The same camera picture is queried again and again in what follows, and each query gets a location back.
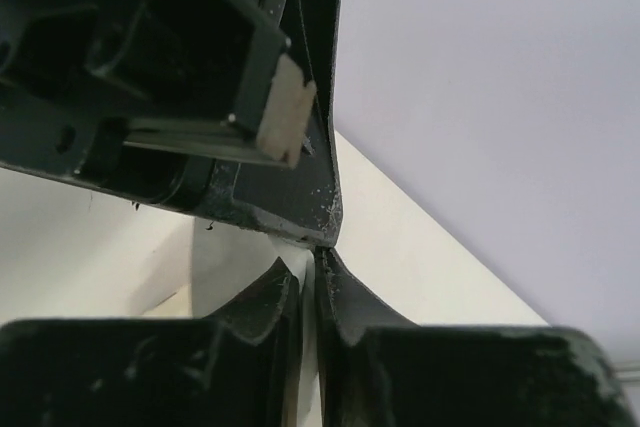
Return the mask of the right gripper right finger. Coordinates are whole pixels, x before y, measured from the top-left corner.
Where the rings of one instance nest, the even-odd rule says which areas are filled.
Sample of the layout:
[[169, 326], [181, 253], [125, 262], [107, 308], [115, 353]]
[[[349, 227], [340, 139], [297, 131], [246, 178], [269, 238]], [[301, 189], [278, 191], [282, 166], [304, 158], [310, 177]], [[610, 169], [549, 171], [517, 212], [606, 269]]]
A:
[[570, 328], [421, 326], [315, 257], [327, 426], [634, 426], [599, 346]]

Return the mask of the orange coffee filter box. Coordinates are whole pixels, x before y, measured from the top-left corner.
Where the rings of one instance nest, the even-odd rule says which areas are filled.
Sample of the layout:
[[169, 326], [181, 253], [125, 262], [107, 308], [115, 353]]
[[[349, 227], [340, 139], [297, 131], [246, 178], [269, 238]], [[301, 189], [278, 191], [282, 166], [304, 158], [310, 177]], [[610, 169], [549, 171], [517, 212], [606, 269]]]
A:
[[1, 173], [1, 320], [136, 316], [189, 279], [192, 218]]

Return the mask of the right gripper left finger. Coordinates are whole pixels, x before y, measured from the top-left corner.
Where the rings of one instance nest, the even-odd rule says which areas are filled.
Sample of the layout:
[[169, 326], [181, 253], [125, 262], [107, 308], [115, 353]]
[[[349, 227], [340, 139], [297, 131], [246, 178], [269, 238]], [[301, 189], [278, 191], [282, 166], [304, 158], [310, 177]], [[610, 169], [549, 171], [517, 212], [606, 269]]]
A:
[[5, 426], [292, 426], [300, 294], [283, 262], [190, 319], [30, 319], [1, 330]]

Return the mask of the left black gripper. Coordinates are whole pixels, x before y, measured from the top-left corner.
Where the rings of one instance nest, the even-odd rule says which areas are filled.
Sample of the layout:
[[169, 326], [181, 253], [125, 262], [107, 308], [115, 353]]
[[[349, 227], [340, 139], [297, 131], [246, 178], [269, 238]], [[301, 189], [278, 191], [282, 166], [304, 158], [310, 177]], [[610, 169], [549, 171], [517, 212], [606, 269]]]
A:
[[1, 0], [1, 165], [163, 203], [209, 160], [292, 168], [315, 84], [287, 0]]

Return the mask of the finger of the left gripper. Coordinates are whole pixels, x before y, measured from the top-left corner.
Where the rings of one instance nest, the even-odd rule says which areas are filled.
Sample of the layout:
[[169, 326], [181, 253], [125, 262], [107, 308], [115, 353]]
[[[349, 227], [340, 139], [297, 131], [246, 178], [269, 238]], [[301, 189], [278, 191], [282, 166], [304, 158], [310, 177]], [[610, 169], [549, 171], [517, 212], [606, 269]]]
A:
[[217, 161], [199, 205], [200, 217], [332, 247], [342, 222], [333, 125], [340, 0], [260, 0], [291, 39], [290, 55], [317, 85], [307, 139], [293, 169]]

